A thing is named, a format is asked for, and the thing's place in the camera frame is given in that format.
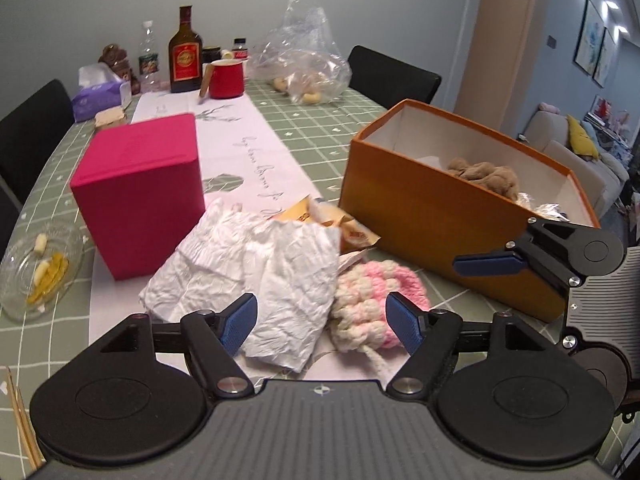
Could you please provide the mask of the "glass plate with peels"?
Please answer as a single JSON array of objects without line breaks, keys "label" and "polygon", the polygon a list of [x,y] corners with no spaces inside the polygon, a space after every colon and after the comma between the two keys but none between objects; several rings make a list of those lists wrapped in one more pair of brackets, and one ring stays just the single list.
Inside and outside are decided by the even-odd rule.
[{"label": "glass plate with peels", "polygon": [[84,241],[70,222],[49,221],[21,236],[1,263],[1,312],[15,322],[53,309],[79,270]]}]

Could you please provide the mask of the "magenta cube box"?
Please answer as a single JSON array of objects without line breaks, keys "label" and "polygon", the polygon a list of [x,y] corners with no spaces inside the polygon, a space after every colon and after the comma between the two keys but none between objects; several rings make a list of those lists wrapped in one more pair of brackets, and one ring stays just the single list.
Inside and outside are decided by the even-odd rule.
[{"label": "magenta cube box", "polygon": [[154,273],[205,211],[194,115],[96,133],[70,189],[112,277]]}]

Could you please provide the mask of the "dark jar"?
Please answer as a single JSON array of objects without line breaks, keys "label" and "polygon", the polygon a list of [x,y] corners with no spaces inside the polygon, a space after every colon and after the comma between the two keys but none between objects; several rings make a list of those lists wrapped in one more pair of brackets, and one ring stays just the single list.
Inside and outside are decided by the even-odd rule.
[{"label": "dark jar", "polygon": [[222,58],[221,47],[204,47],[202,50],[202,62],[209,64]]}]

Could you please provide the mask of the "right framed wall picture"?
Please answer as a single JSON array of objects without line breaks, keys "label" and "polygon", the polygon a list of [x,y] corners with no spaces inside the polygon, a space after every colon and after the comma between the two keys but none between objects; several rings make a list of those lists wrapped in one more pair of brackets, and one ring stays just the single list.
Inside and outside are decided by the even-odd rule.
[{"label": "right framed wall picture", "polygon": [[610,30],[606,28],[603,33],[597,66],[592,75],[593,80],[601,88],[605,86],[606,80],[608,79],[608,72],[611,69],[615,51],[616,43],[611,36]]}]

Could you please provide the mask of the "wooden chopsticks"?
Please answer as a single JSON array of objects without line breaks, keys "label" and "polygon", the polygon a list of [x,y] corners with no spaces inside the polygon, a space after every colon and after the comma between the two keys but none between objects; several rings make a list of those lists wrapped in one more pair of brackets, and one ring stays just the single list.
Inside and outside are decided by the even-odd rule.
[{"label": "wooden chopsticks", "polygon": [[38,470],[46,463],[46,459],[43,457],[37,443],[35,431],[27,414],[21,391],[15,385],[11,369],[8,366],[6,367],[6,388],[8,388],[14,420],[23,448],[26,451],[29,465],[32,470]]}]

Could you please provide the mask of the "small dark sauce bottle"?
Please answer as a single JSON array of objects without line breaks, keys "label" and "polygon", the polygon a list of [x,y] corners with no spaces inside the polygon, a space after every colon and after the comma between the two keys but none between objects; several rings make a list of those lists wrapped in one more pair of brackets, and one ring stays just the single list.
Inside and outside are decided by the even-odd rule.
[{"label": "small dark sauce bottle", "polygon": [[244,37],[235,38],[232,55],[235,61],[245,62],[248,59],[248,49]]}]

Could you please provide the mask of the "small cardboard box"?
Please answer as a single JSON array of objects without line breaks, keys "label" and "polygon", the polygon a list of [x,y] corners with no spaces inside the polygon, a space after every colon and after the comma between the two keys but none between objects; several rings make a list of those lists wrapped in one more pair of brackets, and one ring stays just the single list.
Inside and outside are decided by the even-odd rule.
[{"label": "small cardboard box", "polygon": [[94,130],[96,131],[126,125],[126,123],[126,114],[121,106],[114,106],[107,108],[106,110],[101,110],[96,113],[96,116],[94,116]]}]

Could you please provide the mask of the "clear plastic bag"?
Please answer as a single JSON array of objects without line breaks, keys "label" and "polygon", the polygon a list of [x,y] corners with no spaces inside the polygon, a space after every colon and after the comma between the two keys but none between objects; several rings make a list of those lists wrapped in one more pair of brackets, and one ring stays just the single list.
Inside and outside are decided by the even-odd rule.
[{"label": "clear plastic bag", "polygon": [[280,25],[250,48],[245,76],[269,84],[294,104],[317,105],[342,95],[352,69],[322,7],[288,0]]}]

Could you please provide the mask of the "black chair far side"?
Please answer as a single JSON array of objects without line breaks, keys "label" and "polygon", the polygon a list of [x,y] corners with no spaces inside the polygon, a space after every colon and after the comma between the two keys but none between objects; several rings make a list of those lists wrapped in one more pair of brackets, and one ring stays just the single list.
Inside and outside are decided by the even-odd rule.
[{"label": "black chair far side", "polygon": [[347,62],[349,87],[386,110],[405,99],[431,104],[442,83],[439,74],[363,46],[353,47]]}]

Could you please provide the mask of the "beige sofa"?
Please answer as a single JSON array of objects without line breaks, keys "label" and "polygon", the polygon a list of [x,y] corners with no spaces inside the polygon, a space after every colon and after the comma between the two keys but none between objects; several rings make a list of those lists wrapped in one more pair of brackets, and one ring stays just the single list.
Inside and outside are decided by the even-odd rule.
[{"label": "beige sofa", "polygon": [[[585,133],[597,156],[574,151],[573,131]],[[598,219],[614,205],[629,179],[622,163],[601,148],[573,116],[538,110],[525,128],[524,138],[532,148],[573,171]]]}]

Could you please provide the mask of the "orange cardboard box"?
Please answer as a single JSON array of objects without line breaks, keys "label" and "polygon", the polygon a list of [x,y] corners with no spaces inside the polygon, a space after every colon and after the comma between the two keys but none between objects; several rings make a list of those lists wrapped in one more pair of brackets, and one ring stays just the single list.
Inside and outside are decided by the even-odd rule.
[{"label": "orange cardboard box", "polygon": [[381,239],[381,249],[450,281],[551,322],[566,305],[534,272],[466,278],[458,255],[503,248],[532,212],[448,174],[456,157],[508,166],[538,203],[557,203],[571,222],[599,224],[574,172],[541,152],[472,120],[403,100],[350,142],[338,206]]}]

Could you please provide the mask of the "brown bear figurine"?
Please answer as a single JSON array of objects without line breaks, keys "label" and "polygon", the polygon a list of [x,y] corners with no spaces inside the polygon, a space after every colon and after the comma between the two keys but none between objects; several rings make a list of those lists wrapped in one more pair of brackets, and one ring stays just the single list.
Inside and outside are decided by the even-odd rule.
[{"label": "brown bear figurine", "polygon": [[140,93],[140,82],[134,76],[125,49],[118,44],[108,44],[103,48],[99,62],[106,64],[120,79],[129,81],[134,96]]}]

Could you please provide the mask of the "left framed wall picture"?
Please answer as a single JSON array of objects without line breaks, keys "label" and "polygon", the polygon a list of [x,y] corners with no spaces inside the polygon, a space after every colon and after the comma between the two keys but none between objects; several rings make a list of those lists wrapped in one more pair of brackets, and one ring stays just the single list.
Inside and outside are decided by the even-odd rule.
[{"label": "left framed wall picture", "polygon": [[586,74],[592,76],[596,71],[604,34],[604,21],[591,0],[586,0],[582,26],[574,53],[574,63]]}]

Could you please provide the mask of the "black chair left side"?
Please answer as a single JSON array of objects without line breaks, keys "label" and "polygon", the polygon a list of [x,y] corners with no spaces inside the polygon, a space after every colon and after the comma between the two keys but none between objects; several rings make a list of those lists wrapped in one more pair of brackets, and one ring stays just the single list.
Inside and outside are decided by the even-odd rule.
[{"label": "black chair left side", "polygon": [[74,122],[72,101],[58,79],[2,119],[1,177],[21,204]]}]

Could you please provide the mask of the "clear water bottle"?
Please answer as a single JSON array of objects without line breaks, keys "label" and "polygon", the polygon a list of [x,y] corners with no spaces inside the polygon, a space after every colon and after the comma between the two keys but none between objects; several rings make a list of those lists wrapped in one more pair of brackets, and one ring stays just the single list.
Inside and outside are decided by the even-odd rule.
[{"label": "clear water bottle", "polygon": [[144,21],[142,30],[143,36],[138,55],[140,84],[141,92],[149,93],[160,90],[160,62],[158,62],[158,47],[153,22]]}]

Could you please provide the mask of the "brown plush toy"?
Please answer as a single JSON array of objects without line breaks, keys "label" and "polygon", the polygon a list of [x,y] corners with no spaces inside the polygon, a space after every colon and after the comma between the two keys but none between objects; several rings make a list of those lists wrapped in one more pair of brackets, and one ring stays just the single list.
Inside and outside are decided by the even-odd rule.
[{"label": "brown plush toy", "polygon": [[505,197],[511,202],[518,200],[520,181],[509,166],[496,166],[491,162],[470,164],[465,159],[456,157],[449,163],[447,172],[454,177]]}]

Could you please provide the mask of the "brown liquor bottle red label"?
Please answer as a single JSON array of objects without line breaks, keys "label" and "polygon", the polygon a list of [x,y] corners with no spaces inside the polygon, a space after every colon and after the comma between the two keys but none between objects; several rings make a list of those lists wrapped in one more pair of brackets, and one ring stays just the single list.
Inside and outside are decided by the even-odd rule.
[{"label": "brown liquor bottle red label", "polygon": [[168,44],[169,85],[172,93],[201,88],[202,38],[192,29],[192,6],[182,6],[179,12],[178,32]]}]

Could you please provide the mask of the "pink white knitted item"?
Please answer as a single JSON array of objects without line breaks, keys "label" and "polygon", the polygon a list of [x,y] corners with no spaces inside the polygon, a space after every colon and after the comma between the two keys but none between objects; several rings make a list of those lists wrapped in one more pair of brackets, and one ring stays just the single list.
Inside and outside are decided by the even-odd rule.
[{"label": "pink white knitted item", "polygon": [[332,344],[342,353],[366,356],[378,377],[388,374],[380,350],[400,346],[386,320],[386,298],[400,292],[422,311],[431,309],[420,278],[393,260],[358,263],[342,273],[329,314]]}]

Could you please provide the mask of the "purple tissue box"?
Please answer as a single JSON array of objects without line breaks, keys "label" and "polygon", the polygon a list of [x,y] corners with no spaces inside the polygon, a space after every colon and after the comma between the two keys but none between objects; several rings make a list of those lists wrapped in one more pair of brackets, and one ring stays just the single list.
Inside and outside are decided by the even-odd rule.
[{"label": "purple tissue box", "polygon": [[105,63],[82,66],[78,84],[79,91],[72,99],[75,122],[88,122],[102,110],[115,106],[124,110],[131,102],[130,81],[120,78]]}]

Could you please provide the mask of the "red mug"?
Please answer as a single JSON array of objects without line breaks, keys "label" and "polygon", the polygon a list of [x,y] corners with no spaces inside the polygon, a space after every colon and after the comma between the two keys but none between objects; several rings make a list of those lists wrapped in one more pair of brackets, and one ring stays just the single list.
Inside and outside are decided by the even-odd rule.
[{"label": "red mug", "polygon": [[217,60],[205,66],[198,97],[214,100],[235,99],[244,93],[243,64],[237,60]]}]

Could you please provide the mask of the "orange snack packet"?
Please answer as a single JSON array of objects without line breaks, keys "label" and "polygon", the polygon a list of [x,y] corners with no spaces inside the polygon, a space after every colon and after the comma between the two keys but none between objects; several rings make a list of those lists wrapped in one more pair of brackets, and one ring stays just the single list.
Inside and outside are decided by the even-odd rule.
[{"label": "orange snack packet", "polygon": [[307,195],[273,219],[318,223],[326,228],[341,231],[341,253],[359,252],[374,246],[380,237],[360,223],[351,214],[325,200],[316,200]]}]

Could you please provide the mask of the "white paper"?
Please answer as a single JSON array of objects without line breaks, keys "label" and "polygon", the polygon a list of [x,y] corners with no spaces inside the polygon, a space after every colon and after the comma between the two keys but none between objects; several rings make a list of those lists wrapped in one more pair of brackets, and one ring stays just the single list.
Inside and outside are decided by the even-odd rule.
[{"label": "white paper", "polygon": [[341,232],[314,222],[266,219],[214,200],[140,292],[145,310],[177,323],[220,312],[250,292],[257,322],[243,353],[300,372],[328,320]]}]

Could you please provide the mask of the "framed wall picture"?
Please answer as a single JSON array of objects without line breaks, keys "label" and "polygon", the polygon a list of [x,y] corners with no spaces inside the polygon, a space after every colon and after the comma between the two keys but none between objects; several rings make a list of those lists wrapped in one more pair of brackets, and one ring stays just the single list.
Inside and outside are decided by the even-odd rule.
[{"label": "framed wall picture", "polygon": [[586,74],[592,76],[596,71],[604,34],[604,21],[591,0],[586,0],[582,26],[574,53],[574,63]]},{"label": "framed wall picture", "polygon": [[615,51],[616,43],[611,36],[610,30],[606,28],[603,33],[597,66],[592,75],[593,80],[601,88],[605,86],[606,80],[608,79],[608,72],[611,69]]}]

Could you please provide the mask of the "black chair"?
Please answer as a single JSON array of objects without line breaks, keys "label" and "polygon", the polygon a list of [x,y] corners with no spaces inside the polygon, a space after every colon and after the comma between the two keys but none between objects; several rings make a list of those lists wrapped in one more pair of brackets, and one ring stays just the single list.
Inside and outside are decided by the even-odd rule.
[{"label": "black chair", "polygon": [[1,177],[21,204],[74,122],[72,101],[58,79],[2,119]]},{"label": "black chair", "polygon": [[349,87],[386,110],[405,99],[431,104],[442,83],[439,74],[363,46],[353,47],[347,62]]}]

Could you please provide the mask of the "yellow cushion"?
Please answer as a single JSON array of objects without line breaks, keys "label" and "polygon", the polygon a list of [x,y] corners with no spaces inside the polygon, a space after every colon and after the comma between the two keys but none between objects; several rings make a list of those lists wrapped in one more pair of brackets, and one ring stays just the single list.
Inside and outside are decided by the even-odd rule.
[{"label": "yellow cushion", "polygon": [[599,152],[584,127],[573,116],[566,116],[568,134],[570,135],[570,148],[579,157],[585,159],[598,159]]}]

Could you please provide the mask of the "beige door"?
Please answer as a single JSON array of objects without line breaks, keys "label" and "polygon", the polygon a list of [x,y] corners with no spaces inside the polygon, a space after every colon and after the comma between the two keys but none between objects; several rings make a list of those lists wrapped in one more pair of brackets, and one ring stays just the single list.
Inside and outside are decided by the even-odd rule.
[{"label": "beige door", "polygon": [[500,129],[525,51],[536,0],[480,0],[454,112]]}]

